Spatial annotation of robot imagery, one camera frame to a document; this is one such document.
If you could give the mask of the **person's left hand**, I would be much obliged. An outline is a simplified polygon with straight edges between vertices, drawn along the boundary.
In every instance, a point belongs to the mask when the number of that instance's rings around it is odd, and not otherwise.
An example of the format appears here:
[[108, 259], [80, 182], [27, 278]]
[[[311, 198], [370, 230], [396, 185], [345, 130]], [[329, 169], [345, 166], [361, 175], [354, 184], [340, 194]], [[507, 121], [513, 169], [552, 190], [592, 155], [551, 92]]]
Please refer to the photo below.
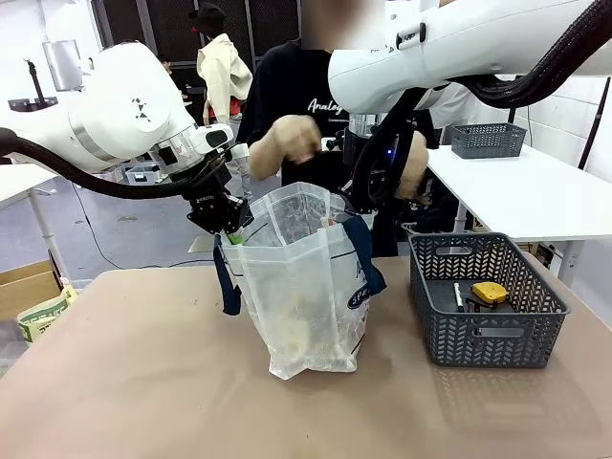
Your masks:
[[406, 168], [402, 174], [400, 184], [396, 190], [396, 197], [402, 200], [411, 200], [418, 195], [418, 189], [426, 176], [425, 169], [416, 167]]

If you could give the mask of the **person's right hand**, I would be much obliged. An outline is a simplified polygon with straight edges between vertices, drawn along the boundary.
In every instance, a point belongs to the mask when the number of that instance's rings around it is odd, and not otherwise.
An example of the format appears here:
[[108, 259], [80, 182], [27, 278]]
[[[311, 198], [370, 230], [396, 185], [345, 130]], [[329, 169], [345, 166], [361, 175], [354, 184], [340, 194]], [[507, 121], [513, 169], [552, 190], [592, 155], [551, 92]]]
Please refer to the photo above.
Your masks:
[[284, 116], [274, 122], [272, 130], [275, 156], [281, 162], [305, 163], [321, 148], [320, 131], [310, 116]]

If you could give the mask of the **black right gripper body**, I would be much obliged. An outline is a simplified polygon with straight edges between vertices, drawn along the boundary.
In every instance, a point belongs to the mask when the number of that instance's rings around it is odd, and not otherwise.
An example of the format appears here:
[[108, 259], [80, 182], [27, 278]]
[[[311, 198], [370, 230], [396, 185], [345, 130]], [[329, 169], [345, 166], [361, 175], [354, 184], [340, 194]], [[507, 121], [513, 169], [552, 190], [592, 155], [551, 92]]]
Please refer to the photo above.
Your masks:
[[351, 169], [340, 194], [357, 213], [370, 213], [391, 200], [400, 184], [400, 135], [381, 128], [370, 136], [343, 133], [344, 163]]

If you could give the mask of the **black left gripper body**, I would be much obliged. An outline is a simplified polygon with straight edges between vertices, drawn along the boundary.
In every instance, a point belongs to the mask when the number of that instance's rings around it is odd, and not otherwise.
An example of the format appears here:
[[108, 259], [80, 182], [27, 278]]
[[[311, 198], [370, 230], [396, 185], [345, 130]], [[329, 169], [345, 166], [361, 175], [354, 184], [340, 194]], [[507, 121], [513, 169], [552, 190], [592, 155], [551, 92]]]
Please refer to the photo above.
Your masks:
[[186, 218], [210, 234], [237, 232], [247, 221], [249, 203], [245, 198], [220, 191], [190, 202]]

